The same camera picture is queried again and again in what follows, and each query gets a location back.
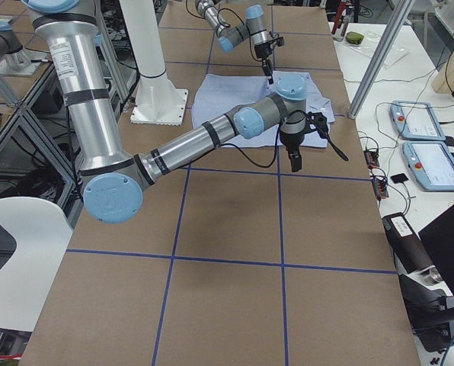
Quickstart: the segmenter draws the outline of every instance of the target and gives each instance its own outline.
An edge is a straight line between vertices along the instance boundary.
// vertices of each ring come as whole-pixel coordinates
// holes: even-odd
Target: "label sticker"
[[[59,80],[78,75],[75,56],[69,42],[55,44],[50,47],[50,51]]]
[[[408,236],[413,234],[410,227],[408,227],[407,223],[403,220],[403,217],[393,217],[392,222],[393,225],[395,225],[395,228],[399,232],[400,236]]]

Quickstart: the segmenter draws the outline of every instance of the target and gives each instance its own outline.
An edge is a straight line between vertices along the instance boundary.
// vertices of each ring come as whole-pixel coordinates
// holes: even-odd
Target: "white table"
[[[361,34],[366,34],[368,31],[382,34],[384,29],[384,24],[351,24],[349,27],[349,31],[356,31]],[[359,81],[362,79],[364,72],[369,65],[369,58],[351,50],[344,42],[334,43],[340,68],[344,73],[347,94],[352,100],[359,87]],[[387,69],[383,67],[379,72],[376,81],[380,79],[412,80],[418,76],[426,75],[434,69],[430,58],[425,52],[425,49],[421,46],[420,41],[417,39],[417,36],[411,27],[405,26],[401,29],[395,44],[404,47],[409,53]],[[436,94],[431,88],[430,85],[433,78],[436,77],[436,74],[437,72],[435,71],[424,78],[412,82],[375,83],[356,118],[358,130],[378,141],[380,147],[393,147],[395,142],[382,135],[377,130],[375,118],[376,105],[382,102],[392,102],[394,100],[425,101],[430,102],[434,107],[453,105],[454,99],[450,95]],[[382,132],[396,139],[398,133],[390,120],[389,108],[389,104],[383,104],[378,107],[379,126]],[[439,121],[454,120],[454,105],[444,109],[436,108],[435,112]],[[454,124],[443,125],[443,132],[447,136],[454,137]],[[361,143],[365,146],[366,139],[362,139]],[[373,142],[368,141],[367,146],[375,147],[376,145]],[[454,193],[430,193],[423,191],[408,168],[408,164],[403,157],[400,146],[397,149],[380,150],[379,163],[388,177],[398,173],[405,173],[409,177],[410,180],[405,184],[409,190],[410,196],[414,196],[414,198],[411,200],[411,209],[406,217],[415,232],[420,231],[430,221],[454,203]],[[406,195],[406,192],[401,185],[397,185],[396,188]],[[402,212],[405,205],[404,199],[400,194],[393,191],[391,188],[388,189],[388,192],[390,197],[382,200],[379,208],[382,217],[395,212]],[[443,287],[444,290],[450,294],[449,289],[446,288],[445,285],[429,288],[434,290],[438,287]],[[428,362],[433,357],[440,357],[442,359],[442,355],[438,355],[436,352],[434,354],[426,352],[420,341],[417,338],[415,339],[422,365],[428,365]],[[454,366],[454,347],[452,347],[452,350],[446,359],[445,366]]]

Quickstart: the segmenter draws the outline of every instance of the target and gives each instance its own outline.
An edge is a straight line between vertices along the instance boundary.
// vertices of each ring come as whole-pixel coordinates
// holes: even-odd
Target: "robot arm in background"
[[[2,57],[6,59],[9,67],[16,71],[30,65],[30,59],[12,27],[0,21],[0,60]]]
[[[122,147],[94,47],[98,28],[93,0],[54,0],[52,4],[49,0],[23,1],[30,9],[36,34],[50,46],[84,156],[79,169],[85,185],[85,208],[98,220],[128,220],[139,210],[142,192],[161,176],[219,148],[234,136],[241,134],[249,139],[278,124],[292,168],[301,168],[299,153],[294,158],[291,155],[298,151],[305,133],[315,131],[308,128],[309,124],[326,126],[322,114],[310,114],[307,122],[305,81],[290,75],[282,78],[277,92],[266,98],[237,106],[149,154],[131,156]],[[323,128],[316,130],[328,138]]]
[[[263,8],[253,5],[246,9],[246,22],[231,27],[219,14],[215,7],[220,0],[196,0],[198,14],[204,18],[215,31],[219,45],[224,52],[232,51],[237,45],[251,38],[256,57],[261,61],[261,67],[267,80],[273,84],[273,66],[269,57],[275,46],[284,45],[283,37],[273,37],[266,29]]]

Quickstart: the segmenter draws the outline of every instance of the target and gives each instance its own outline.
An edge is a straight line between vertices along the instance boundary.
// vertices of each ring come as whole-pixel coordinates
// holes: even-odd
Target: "white base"
[[[28,49],[26,49],[26,53],[30,59],[45,59],[47,56],[45,52],[31,51]],[[41,63],[31,63],[28,67],[17,71],[12,69],[7,61],[3,59],[0,62],[0,74],[3,76],[32,76],[39,69],[40,65]]]
[[[133,124],[168,124],[180,126],[187,109],[188,90],[176,89],[169,82],[169,95],[156,95],[155,90],[142,90],[139,87],[136,102],[146,101],[134,107],[130,121]]]

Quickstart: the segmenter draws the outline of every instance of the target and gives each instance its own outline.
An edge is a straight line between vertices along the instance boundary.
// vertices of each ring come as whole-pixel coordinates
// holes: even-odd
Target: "white cloth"
[[[212,120],[233,107],[240,104],[249,104],[259,101],[274,92],[277,80],[288,73],[275,71],[273,73],[274,84],[269,85],[263,76],[218,76],[207,74],[202,85],[195,95],[192,107],[193,127]],[[330,99],[324,98],[312,81],[307,72],[297,72],[306,79],[308,96],[306,99],[306,111],[322,112],[327,122],[334,122]],[[276,137],[277,126],[264,131],[260,136],[246,140],[237,136],[230,140],[239,147],[273,146]],[[327,140],[321,139],[316,132],[305,135],[302,146],[326,147]]]

